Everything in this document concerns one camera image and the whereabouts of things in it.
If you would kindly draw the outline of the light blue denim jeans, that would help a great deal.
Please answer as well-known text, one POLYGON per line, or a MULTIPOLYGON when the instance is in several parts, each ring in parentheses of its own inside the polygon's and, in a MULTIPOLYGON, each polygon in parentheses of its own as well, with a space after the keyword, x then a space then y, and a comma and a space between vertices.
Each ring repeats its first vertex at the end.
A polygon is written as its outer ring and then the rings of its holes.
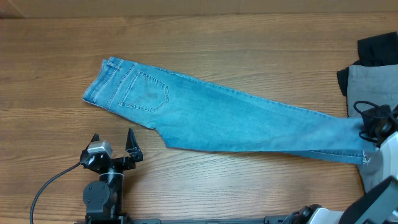
POLYGON ((156 130, 168 147, 199 151, 286 152, 350 164, 374 144, 363 121, 267 100, 171 70, 111 57, 83 99, 156 130))

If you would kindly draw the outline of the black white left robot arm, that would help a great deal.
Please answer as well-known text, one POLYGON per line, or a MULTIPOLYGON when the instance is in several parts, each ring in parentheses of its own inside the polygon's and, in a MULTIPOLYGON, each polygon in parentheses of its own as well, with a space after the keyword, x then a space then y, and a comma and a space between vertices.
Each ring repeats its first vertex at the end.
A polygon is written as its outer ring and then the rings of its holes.
POLYGON ((82 151, 80 164, 96 172, 98 180, 89 183, 83 191, 86 205, 85 223, 132 223, 132 218, 123 211, 124 171, 135 169, 132 157, 112 157, 110 144, 94 134, 89 145, 82 151))

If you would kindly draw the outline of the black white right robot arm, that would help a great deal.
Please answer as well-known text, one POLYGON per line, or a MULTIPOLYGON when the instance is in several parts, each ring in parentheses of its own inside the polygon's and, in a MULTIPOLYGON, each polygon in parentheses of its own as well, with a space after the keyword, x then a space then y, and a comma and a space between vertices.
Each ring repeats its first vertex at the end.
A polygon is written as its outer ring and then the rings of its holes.
MULTIPOLYGON (((386 152, 390 156, 397 152, 397 108, 393 110, 388 105, 376 105, 368 101, 356 101, 353 105, 365 123, 367 130, 359 136, 376 143, 378 153, 386 152)), ((364 196, 355 201, 345 211, 333 211, 319 204, 304 206, 289 215, 266 216, 252 219, 210 219, 210 220, 159 220, 130 219, 132 224, 362 224, 362 223, 392 223, 391 216, 397 216, 397 175, 383 177, 364 196)))

